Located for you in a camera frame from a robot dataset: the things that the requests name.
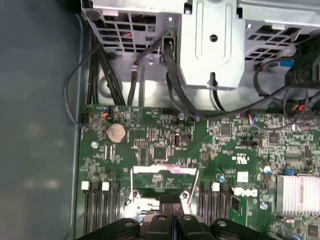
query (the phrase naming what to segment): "capacitor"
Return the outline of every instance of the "capacitor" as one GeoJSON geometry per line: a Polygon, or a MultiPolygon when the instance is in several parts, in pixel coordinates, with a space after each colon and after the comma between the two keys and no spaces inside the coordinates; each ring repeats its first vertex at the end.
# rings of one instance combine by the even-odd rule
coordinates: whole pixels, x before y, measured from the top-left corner
{"type": "Polygon", "coordinates": [[[293,175],[295,175],[295,170],[287,168],[284,170],[284,174],[288,175],[288,176],[293,176],[293,175]]]}
{"type": "Polygon", "coordinates": [[[260,203],[260,209],[261,210],[267,210],[268,209],[268,204],[263,201],[262,203],[260,203]]]}
{"type": "Polygon", "coordinates": [[[179,119],[180,121],[185,120],[185,119],[186,119],[185,114],[184,114],[183,112],[179,112],[179,113],[178,113],[178,119],[179,119]]]}
{"type": "Polygon", "coordinates": [[[264,166],[263,172],[265,174],[270,174],[271,173],[271,167],[269,165],[264,166]]]}
{"type": "Polygon", "coordinates": [[[223,176],[221,174],[218,174],[216,176],[216,179],[219,181],[219,183],[223,183],[226,180],[225,176],[223,176]]]}

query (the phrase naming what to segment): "red wire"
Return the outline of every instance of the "red wire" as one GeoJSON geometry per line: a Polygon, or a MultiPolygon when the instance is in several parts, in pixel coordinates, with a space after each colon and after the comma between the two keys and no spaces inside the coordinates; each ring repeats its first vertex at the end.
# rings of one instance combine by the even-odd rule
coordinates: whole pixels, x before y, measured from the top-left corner
{"type": "Polygon", "coordinates": [[[299,106],[299,111],[301,112],[303,109],[304,109],[304,104],[301,104],[300,106],[299,106]]]}

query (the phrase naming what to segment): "blue capacitor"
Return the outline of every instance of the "blue capacitor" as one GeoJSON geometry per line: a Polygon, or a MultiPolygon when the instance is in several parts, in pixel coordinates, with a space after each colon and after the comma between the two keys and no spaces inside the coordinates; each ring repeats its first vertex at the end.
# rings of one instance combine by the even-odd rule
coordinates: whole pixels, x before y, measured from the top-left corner
{"type": "Polygon", "coordinates": [[[284,170],[284,174],[285,174],[285,175],[288,175],[288,176],[293,176],[293,175],[295,175],[295,170],[290,169],[290,168],[285,169],[285,170],[284,170]]]}
{"type": "Polygon", "coordinates": [[[225,176],[220,175],[220,176],[218,177],[218,181],[219,181],[220,183],[223,183],[223,182],[225,181],[225,176]]]}

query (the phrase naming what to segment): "wire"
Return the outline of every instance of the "wire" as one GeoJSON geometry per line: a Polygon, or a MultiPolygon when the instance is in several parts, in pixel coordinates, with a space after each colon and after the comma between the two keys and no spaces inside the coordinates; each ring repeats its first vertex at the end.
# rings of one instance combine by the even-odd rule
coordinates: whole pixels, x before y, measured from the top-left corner
{"type": "Polygon", "coordinates": [[[278,95],[280,95],[284,91],[291,89],[291,88],[314,88],[314,87],[319,87],[319,85],[320,85],[318,82],[311,82],[311,83],[297,84],[294,86],[283,86],[280,89],[276,90],[274,93],[266,96],[265,98],[255,102],[255,103],[252,103],[250,105],[241,107],[241,108],[233,110],[233,111],[228,111],[228,112],[223,112],[223,113],[218,113],[218,114],[213,114],[213,115],[204,115],[191,104],[191,102],[188,100],[188,98],[184,94],[184,91],[183,91],[181,84],[180,84],[180,81],[179,81],[177,66],[174,61],[173,52],[172,52],[171,45],[169,42],[164,43],[163,58],[166,63],[166,67],[168,70],[168,75],[169,75],[170,81],[172,83],[172,87],[173,87],[174,91],[176,92],[179,100],[181,101],[183,106],[188,110],[188,112],[190,112],[190,113],[192,113],[192,114],[194,114],[204,120],[214,121],[214,120],[219,120],[221,118],[228,118],[228,117],[232,117],[237,114],[245,113],[252,108],[256,108],[256,107],[259,107],[261,105],[266,104],[268,101],[274,99],[275,97],[277,97],[278,95]]]}
{"type": "MultiPolygon", "coordinates": [[[[94,32],[91,33],[91,46],[96,46],[98,41],[94,32]]],[[[89,84],[91,85],[91,98],[93,104],[99,104],[98,99],[98,81],[99,81],[99,59],[97,53],[95,52],[90,58],[90,65],[89,65],[89,84]]]]}
{"type": "MultiPolygon", "coordinates": [[[[284,94],[284,98],[283,98],[283,114],[284,114],[284,117],[285,119],[289,119],[289,116],[287,115],[287,111],[286,111],[286,103],[287,103],[287,100],[288,99],[288,95],[289,95],[289,91],[287,90],[286,93],[284,94]]],[[[258,128],[259,130],[262,130],[262,131],[265,131],[265,132],[274,132],[274,131],[279,131],[279,130],[282,130],[282,129],[286,129],[286,128],[289,128],[291,127],[293,124],[297,123],[297,120],[299,120],[306,112],[307,110],[307,106],[308,106],[308,103],[309,103],[309,90],[306,88],[305,89],[305,104],[303,106],[303,109],[302,111],[292,120],[290,121],[289,123],[283,125],[283,126],[279,126],[279,127],[275,127],[275,128],[270,128],[270,127],[260,127],[258,125],[255,124],[255,120],[256,118],[254,118],[252,120],[252,125],[255,126],[256,128],[258,128]]]]}
{"type": "MultiPolygon", "coordinates": [[[[213,87],[218,87],[218,82],[216,81],[216,74],[212,73],[211,74],[211,78],[212,78],[212,86],[213,87]]],[[[216,89],[212,90],[212,98],[217,106],[218,109],[220,109],[221,111],[225,111],[224,107],[222,106],[219,97],[218,97],[218,91],[216,89]]]]}
{"type": "MultiPolygon", "coordinates": [[[[265,65],[269,65],[269,64],[273,64],[273,63],[278,63],[278,62],[280,62],[280,61],[291,61],[291,60],[294,60],[294,58],[293,58],[293,57],[278,57],[278,58],[272,59],[272,60],[270,60],[270,61],[266,61],[265,63],[261,64],[261,65],[255,70],[255,73],[254,73],[254,75],[253,75],[253,86],[254,86],[256,92],[258,93],[258,95],[259,95],[260,97],[267,97],[267,96],[269,96],[269,94],[262,89],[262,87],[260,86],[259,80],[258,80],[259,73],[264,69],[264,66],[265,66],[265,65]]],[[[278,104],[281,104],[281,103],[279,103],[279,102],[281,102],[281,100],[275,99],[275,101],[276,101],[278,104]]]]}
{"type": "Polygon", "coordinates": [[[179,112],[184,113],[189,117],[194,117],[193,114],[191,114],[190,112],[187,112],[185,109],[183,109],[183,107],[181,107],[179,105],[179,103],[177,103],[177,101],[175,100],[173,92],[172,92],[173,88],[172,88],[172,84],[171,84],[168,72],[165,74],[165,79],[166,79],[166,84],[167,84],[167,87],[168,87],[169,98],[170,98],[170,101],[172,102],[173,107],[175,109],[177,109],[179,112]]]}
{"type": "Polygon", "coordinates": [[[86,62],[90,59],[90,57],[96,52],[98,51],[98,49],[101,47],[101,44],[97,44],[83,59],[81,62],[79,62],[75,68],[72,70],[72,72],[69,74],[69,76],[65,79],[64,81],[64,85],[63,85],[63,100],[64,100],[64,106],[65,106],[65,110],[69,116],[69,118],[71,119],[71,121],[78,126],[79,128],[91,128],[93,125],[95,125],[96,123],[98,123],[101,119],[103,119],[103,116],[100,116],[98,118],[93,119],[90,123],[88,124],[83,124],[80,122],[77,122],[77,120],[75,119],[75,117],[73,116],[72,112],[71,112],[71,108],[70,108],[70,104],[69,104],[69,98],[68,98],[68,87],[69,87],[69,83],[71,78],[73,77],[73,75],[78,71],[78,69],[86,62]]]}
{"type": "Polygon", "coordinates": [[[151,46],[146,48],[134,61],[133,65],[136,65],[137,69],[131,71],[131,86],[128,94],[128,99],[127,99],[127,105],[132,106],[134,96],[135,96],[135,91],[136,91],[136,86],[137,86],[137,81],[138,81],[138,68],[139,68],[139,63],[140,61],[147,55],[151,54],[154,52],[157,48],[161,46],[162,39],[160,38],[159,40],[155,41],[151,46]]]}
{"type": "Polygon", "coordinates": [[[98,52],[98,58],[99,58],[99,61],[100,61],[100,64],[101,64],[101,68],[103,70],[107,85],[108,85],[108,87],[110,89],[110,93],[111,93],[112,99],[114,101],[114,104],[115,105],[120,105],[120,101],[118,99],[115,86],[111,81],[111,78],[110,78],[109,72],[108,72],[108,68],[106,67],[105,58],[103,57],[105,50],[104,50],[104,48],[102,46],[100,46],[98,51],[99,51],[98,52]]]}
{"type": "Polygon", "coordinates": [[[119,85],[119,81],[116,77],[115,72],[113,71],[106,51],[104,50],[103,47],[101,47],[100,51],[98,52],[98,58],[100,60],[100,64],[101,64],[101,68],[103,70],[104,76],[106,78],[108,87],[110,89],[111,92],[111,96],[113,98],[113,101],[116,105],[126,105],[124,96],[122,94],[120,85],[119,85]]]}

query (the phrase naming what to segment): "screw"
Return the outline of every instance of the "screw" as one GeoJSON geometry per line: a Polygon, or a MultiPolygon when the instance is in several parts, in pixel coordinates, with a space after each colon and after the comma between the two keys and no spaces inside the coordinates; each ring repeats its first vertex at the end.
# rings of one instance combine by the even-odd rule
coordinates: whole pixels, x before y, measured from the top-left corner
{"type": "Polygon", "coordinates": [[[131,227],[133,224],[134,224],[134,223],[133,223],[132,221],[127,221],[127,222],[125,223],[125,225],[126,225],[127,227],[131,227]]]}
{"type": "Polygon", "coordinates": [[[220,227],[225,227],[227,226],[225,221],[218,221],[216,224],[218,224],[220,227]]]}
{"type": "Polygon", "coordinates": [[[183,219],[189,221],[191,220],[191,217],[187,215],[187,216],[184,216],[183,219]]]}
{"type": "Polygon", "coordinates": [[[93,141],[93,142],[91,143],[91,147],[92,147],[93,149],[97,149],[98,146],[99,146],[99,143],[98,143],[97,141],[93,141]]]}
{"type": "Polygon", "coordinates": [[[150,66],[152,66],[152,65],[155,64],[155,60],[154,60],[153,57],[149,57],[149,59],[148,59],[148,64],[149,64],[150,66]]]}
{"type": "Polygon", "coordinates": [[[263,201],[262,203],[260,203],[260,208],[261,208],[262,210],[267,210],[267,209],[268,209],[268,204],[263,201]]]}
{"type": "Polygon", "coordinates": [[[85,12],[85,15],[88,19],[90,19],[91,21],[97,21],[100,19],[100,13],[94,10],[87,10],[85,12]]]}
{"type": "Polygon", "coordinates": [[[183,112],[179,112],[179,113],[178,113],[178,119],[179,119],[180,121],[185,120],[185,118],[186,118],[186,116],[185,116],[185,114],[184,114],[183,112]]]}

